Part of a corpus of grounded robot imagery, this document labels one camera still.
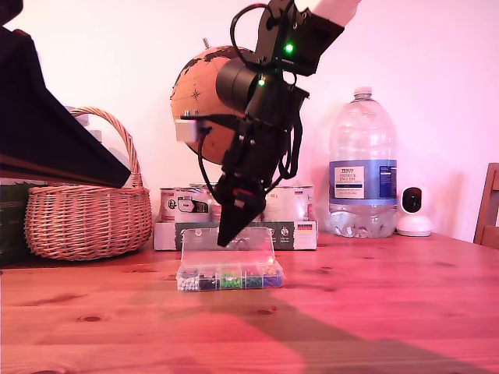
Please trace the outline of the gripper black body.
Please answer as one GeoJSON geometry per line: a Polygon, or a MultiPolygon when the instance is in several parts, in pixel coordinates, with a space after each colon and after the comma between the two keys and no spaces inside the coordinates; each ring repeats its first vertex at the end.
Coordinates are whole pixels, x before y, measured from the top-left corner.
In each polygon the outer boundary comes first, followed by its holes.
{"type": "Polygon", "coordinates": [[[267,188],[289,144],[289,131],[258,120],[225,116],[222,125],[235,130],[222,158],[223,175],[215,196],[223,206],[241,200],[244,205],[263,206],[267,188]]]}

